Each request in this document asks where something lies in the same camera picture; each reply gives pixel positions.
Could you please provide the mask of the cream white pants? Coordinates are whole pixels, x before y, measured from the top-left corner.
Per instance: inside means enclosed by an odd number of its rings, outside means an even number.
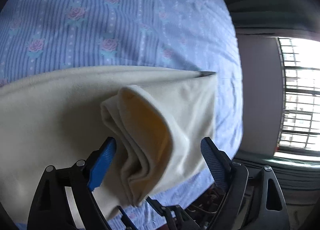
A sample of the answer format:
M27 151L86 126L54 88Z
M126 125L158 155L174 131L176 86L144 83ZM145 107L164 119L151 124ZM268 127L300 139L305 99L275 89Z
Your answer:
M215 76L152 67L89 67L37 75L1 88L1 203L25 223L46 166L88 157L107 137L116 156L94 192L103 215L138 206L205 168L214 134Z

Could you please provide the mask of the barred window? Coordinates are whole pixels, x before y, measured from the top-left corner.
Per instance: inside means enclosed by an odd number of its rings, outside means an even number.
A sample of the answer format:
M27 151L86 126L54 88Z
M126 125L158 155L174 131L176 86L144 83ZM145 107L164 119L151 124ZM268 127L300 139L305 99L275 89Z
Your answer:
M319 42L277 38L283 76L278 151L319 157Z

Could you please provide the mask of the green striped curtain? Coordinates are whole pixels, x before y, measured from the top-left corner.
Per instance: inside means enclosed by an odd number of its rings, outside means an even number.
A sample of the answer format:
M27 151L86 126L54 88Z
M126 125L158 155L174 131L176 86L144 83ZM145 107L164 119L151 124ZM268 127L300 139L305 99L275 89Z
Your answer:
M224 0L237 29L319 32L319 0Z

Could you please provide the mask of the blue floral bed cover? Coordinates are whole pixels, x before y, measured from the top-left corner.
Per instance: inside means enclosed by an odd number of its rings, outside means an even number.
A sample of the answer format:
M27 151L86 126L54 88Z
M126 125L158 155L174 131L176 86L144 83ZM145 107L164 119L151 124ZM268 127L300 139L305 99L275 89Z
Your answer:
M242 138L242 68L224 0L8 0L1 11L1 86L90 66L213 71L214 142Z

